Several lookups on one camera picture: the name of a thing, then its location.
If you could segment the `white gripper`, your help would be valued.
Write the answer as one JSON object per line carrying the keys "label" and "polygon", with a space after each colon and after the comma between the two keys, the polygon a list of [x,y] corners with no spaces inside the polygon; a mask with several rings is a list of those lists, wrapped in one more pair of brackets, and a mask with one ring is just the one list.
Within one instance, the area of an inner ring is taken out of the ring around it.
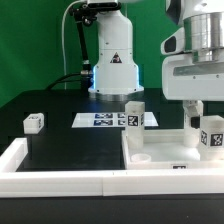
{"label": "white gripper", "polygon": [[[224,101],[224,59],[192,62],[191,54],[169,56],[162,64],[162,89],[168,100]],[[200,127],[202,102],[186,102],[186,124]]]}

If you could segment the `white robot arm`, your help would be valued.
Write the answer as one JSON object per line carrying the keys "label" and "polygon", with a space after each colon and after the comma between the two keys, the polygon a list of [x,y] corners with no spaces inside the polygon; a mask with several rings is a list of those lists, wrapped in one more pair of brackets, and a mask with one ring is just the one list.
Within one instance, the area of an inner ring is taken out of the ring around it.
{"label": "white robot arm", "polygon": [[[133,60],[133,27],[120,12],[123,0],[87,0],[98,21],[99,60],[93,98],[123,100],[144,88]],[[166,0],[165,12],[179,29],[161,43],[162,90],[168,100],[224,101],[224,0]]]}

